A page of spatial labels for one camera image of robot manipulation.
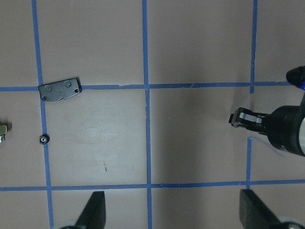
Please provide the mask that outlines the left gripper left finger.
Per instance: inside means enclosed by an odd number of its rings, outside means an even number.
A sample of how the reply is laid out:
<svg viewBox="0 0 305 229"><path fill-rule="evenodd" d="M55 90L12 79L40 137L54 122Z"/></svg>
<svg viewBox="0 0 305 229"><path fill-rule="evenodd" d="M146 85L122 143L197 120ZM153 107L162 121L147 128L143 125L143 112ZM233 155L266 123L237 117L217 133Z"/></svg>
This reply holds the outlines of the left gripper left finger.
<svg viewBox="0 0 305 229"><path fill-rule="evenodd" d="M93 192L75 223L78 229L103 229L106 223L104 191Z"/></svg>

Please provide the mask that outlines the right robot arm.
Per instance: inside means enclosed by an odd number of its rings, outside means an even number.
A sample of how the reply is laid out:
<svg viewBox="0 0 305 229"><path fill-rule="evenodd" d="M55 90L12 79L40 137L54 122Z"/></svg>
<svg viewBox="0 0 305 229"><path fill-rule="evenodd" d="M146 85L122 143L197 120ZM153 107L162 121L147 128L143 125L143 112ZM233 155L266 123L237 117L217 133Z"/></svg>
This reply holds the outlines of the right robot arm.
<svg viewBox="0 0 305 229"><path fill-rule="evenodd" d="M284 105L271 114L255 113L240 107L230 115L231 126L267 136L282 151L305 156L305 100L299 106Z"/></svg>

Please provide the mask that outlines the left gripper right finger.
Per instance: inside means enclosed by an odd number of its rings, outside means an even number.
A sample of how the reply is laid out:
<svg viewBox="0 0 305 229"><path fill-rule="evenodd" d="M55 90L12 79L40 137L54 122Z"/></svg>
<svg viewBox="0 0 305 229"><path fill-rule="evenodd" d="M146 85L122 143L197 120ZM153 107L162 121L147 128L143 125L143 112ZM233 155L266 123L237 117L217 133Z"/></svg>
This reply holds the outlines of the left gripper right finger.
<svg viewBox="0 0 305 229"><path fill-rule="evenodd" d="M278 217L251 189L240 190L239 219L244 229L271 229L281 224Z"/></svg>

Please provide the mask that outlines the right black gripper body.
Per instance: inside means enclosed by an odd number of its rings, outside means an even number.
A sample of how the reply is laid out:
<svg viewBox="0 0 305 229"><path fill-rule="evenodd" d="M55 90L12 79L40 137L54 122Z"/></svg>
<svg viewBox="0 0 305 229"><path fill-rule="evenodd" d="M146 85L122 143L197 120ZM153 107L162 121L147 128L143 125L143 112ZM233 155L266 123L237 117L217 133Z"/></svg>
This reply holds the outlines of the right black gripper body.
<svg viewBox="0 0 305 229"><path fill-rule="evenodd" d="M300 152L300 107L285 105L271 114L256 113L240 107L230 115L231 126L267 136L270 144L289 153Z"/></svg>

